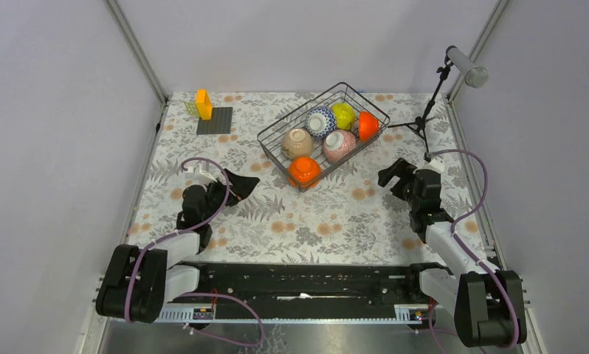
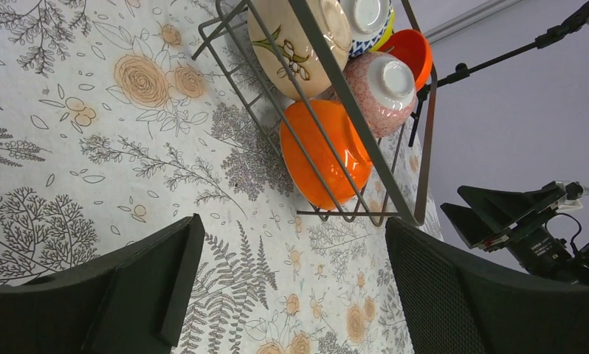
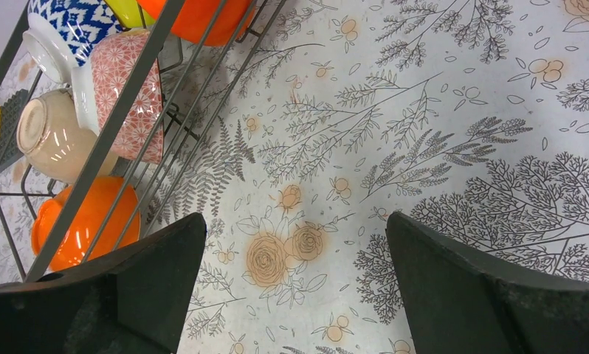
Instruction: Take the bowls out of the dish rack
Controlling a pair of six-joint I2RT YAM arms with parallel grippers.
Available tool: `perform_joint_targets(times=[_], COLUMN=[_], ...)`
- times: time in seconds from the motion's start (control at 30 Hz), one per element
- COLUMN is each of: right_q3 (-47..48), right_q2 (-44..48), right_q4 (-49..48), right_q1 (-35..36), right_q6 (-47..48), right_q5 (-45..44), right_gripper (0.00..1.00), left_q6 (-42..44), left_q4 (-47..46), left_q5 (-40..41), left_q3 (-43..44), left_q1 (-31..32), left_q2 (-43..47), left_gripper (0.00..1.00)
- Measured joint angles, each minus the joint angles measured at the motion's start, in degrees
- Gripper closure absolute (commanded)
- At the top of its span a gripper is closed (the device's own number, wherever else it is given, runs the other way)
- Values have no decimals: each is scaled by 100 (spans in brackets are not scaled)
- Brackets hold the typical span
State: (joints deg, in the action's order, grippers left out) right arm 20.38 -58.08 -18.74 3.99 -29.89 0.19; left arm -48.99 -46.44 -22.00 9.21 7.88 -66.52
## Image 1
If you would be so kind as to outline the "pink patterned bowl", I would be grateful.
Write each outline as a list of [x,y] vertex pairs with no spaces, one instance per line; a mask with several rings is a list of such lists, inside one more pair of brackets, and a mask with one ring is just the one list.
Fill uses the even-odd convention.
[[325,138],[323,154],[330,162],[337,162],[348,155],[356,144],[357,139],[350,131],[337,129]]

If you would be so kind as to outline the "orange bowl front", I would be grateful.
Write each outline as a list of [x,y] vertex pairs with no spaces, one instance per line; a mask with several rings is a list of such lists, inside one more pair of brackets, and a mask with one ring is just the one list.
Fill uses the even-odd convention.
[[320,165],[308,156],[301,156],[292,161],[289,166],[289,184],[295,188],[308,189],[320,183],[322,172]]

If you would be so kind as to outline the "blue white patterned bowl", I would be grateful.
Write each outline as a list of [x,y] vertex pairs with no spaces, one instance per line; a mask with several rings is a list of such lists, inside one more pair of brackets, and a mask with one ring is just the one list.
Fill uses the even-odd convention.
[[336,117],[330,108],[321,106],[309,111],[306,130],[314,139],[324,139],[336,129]]

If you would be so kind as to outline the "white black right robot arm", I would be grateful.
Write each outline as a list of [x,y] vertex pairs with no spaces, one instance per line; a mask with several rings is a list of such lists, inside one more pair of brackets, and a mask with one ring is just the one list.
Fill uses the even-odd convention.
[[442,207],[443,171],[442,159],[434,158],[420,168],[398,159],[378,172],[381,187],[398,178],[391,193],[407,202],[411,229],[446,265],[409,279],[406,297],[416,304],[431,298],[451,313],[467,347],[521,344],[527,337],[521,279],[477,256],[455,232],[455,220]]

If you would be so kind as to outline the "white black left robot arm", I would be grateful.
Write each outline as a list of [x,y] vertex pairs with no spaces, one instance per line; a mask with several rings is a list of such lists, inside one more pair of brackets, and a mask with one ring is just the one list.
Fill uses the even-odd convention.
[[173,237],[141,248],[122,244],[114,249],[95,301],[101,316],[152,323],[163,305],[184,294],[200,303],[210,295],[208,280],[188,260],[210,243],[210,221],[222,209],[248,198],[260,180],[225,170],[225,181],[208,176],[182,192],[182,210]]

